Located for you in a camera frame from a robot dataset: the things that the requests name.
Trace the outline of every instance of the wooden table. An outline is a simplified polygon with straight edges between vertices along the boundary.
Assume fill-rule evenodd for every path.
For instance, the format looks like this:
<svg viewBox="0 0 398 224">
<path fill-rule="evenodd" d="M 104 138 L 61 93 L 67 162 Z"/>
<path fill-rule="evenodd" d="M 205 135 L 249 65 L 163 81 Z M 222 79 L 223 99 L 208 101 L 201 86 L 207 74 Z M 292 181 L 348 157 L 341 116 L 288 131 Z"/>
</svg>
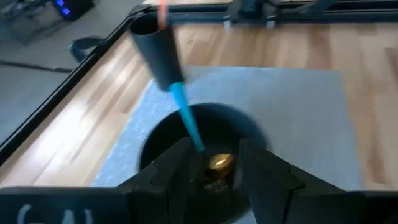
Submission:
<svg viewBox="0 0 398 224">
<path fill-rule="evenodd" d="M 203 24 L 176 32 L 187 65 L 339 70 L 366 186 L 398 189 L 397 28 L 284 24 L 226 31 L 221 24 Z M 124 34 L 0 167 L 1 185 L 89 185 L 150 79 Z"/>
</svg>

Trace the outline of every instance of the black metal frame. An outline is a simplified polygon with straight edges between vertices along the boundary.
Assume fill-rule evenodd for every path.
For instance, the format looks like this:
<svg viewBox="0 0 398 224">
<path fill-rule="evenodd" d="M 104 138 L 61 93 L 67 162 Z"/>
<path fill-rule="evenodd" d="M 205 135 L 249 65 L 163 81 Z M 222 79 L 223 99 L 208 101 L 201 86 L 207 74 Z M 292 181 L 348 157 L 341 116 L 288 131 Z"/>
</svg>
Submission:
<svg viewBox="0 0 398 224">
<path fill-rule="evenodd" d="M 141 5 L 133 16 L 156 12 L 157 6 Z M 174 23 L 263 24 L 398 22 L 397 0 L 317 0 L 274 3 L 271 0 L 234 0 L 229 4 L 169 6 Z"/>
<path fill-rule="evenodd" d="M 0 144 L 0 165 L 66 97 L 125 32 L 129 22 L 143 14 L 156 13 L 157 6 L 136 6 L 130 15 L 97 46 L 69 77 Z M 230 4 L 187 4 L 169 6 L 169 15 L 181 23 L 278 23 L 398 22 L 398 0 L 317 0 L 274 3 L 271 0 L 234 0 Z"/>
</svg>

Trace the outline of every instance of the molten gold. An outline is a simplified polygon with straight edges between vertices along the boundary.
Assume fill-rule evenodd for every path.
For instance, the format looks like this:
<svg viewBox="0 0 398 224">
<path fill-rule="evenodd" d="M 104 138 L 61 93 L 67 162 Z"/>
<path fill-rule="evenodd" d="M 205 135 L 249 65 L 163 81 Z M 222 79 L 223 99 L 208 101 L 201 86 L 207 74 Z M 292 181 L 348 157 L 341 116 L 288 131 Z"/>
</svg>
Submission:
<svg viewBox="0 0 398 224">
<path fill-rule="evenodd" d="M 210 157 L 208 168 L 211 176 L 217 179 L 223 178 L 233 169 L 234 156 L 232 154 L 223 153 Z"/>
</svg>

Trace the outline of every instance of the black crucible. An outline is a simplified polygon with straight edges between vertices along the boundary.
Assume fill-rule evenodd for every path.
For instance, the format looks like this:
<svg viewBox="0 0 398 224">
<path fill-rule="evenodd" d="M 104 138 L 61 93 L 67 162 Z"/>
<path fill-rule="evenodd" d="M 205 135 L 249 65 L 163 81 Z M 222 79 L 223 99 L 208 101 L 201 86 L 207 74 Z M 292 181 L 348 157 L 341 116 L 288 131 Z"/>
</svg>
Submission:
<svg viewBox="0 0 398 224">
<path fill-rule="evenodd" d="M 243 138 L 255 140 L 264 149 L 269 145 L 261 129 L 244 113 L 217 103 L 192 105 L 198 129 L 205 144 L 205 154 L 231 154 L 234 166 L 222 182 L 203 183 L 191 174 L 185 223 L 224 223 L 239 218 L 249 208 L 249 200 L 243 190 L 239 165 L 239 142 Z M 170 148 L 188 132 L 178 111 L 164 118 L 149 134 L 141 151 L 139 169 Z"/>
<path fill-rule="evenodd" d="M 172 25 L 159 29 L 156 14 L 146 14 L 130 23 L 129 30 L 142 58 L 148 64 L 158 87 L 167 91 L 175 82 L 183 82 Z"/>
</svg>

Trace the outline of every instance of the black cable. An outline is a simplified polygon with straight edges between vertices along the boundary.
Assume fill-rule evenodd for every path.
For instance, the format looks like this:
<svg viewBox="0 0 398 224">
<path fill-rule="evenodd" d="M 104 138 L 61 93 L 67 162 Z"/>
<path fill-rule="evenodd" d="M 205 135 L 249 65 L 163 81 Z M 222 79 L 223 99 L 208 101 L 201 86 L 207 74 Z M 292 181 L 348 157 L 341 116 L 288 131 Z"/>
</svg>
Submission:
<svg viewBox="0 0 398 224">
<path fill-rule="evenodd" d="M 0 60 L 0 65 L 12 66 L 12 67 L 18 67 L 18 68 L 30 68 L 30 69 L 36 69 L 36 70 L 41 70 L 41 71 L 50 71 L 50 72 L 59 72 L 59 73 L 71 73 L 73 71 L 73 69 L 70 69 L 70 68 L 45 67 L 42 65 L 34 65 L 34 64 L 20 63 L 20 62 L 9 62 L 9 61 L 4 61 L 4 60 Z"/>
</svg>

